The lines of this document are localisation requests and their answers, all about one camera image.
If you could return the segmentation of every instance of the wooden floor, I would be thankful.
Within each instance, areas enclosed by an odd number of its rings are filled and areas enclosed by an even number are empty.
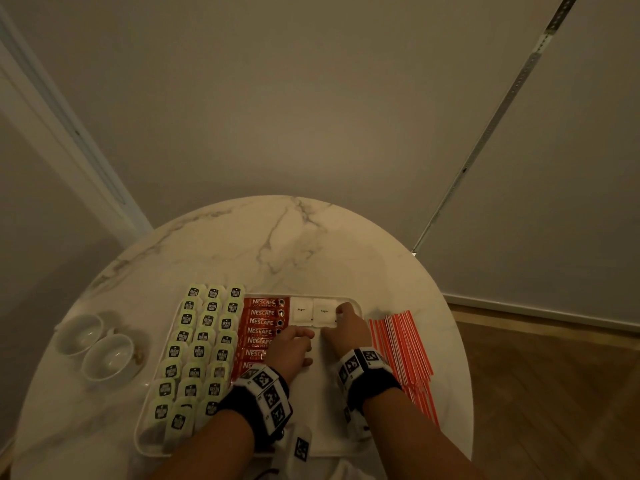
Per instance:
[[[640,347],[471,322],[458,327],[474,391],[473,462],[489,479],[640,479]]]

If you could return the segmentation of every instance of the white marble tabletop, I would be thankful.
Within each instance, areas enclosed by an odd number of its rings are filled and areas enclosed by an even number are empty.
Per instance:
[[[157,460],[141,457],[133,429],[172,325],[191,282],[242,282],[248,292],[348,296],[365,318],[412,311],[434,377],[443,432],[468,457],[473,401],[467,357],[436,284],[402,244],[372,222],[324,202],[260,196],[220,202],[173,220],[114,260],[67,317],[98,313],[147,351],[128,385],[87,386],[79,366],[49,345],[22,408],[12,478],[139,478]],[[326,478],[337,460],[314,460]],[[383,477],[377,458],[353,461]],[[254,462],[248,476],[268,467]]]

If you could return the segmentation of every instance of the forearm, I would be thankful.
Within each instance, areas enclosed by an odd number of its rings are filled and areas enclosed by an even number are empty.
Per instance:
[[[149,480],[239,478],[253,456],[253,432],[235,411],[224,410],[185,441]]]
[[[367,399],[363,411],[390,479],[484,478],[400,389]]]

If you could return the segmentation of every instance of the white teacup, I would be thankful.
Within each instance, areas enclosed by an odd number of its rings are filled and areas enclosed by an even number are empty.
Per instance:
[[[120,385],[133,379],[143,361],[132,339],[110,329],[84,356],[80,370],[89,382]]]
[[[56,327],[53,345],[59,354],[75,358],[87,352],[104,333],[104,322],[98,315],[78,315]]]

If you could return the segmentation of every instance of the wrist band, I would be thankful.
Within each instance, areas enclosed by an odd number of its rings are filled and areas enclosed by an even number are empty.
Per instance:
[[[254,450],[281,439],[293,414],[286,381],[264,364],[252,366],[236,379],[218,405],[218,412],[225,409],[236,411],[249,423],[255,438]]]
[[[402,389],[387,361],[373,347],[347,352],[340,359],[339,366],[338,384],[351,411],[363,413],[362,405],[366,399],[392,387]]]

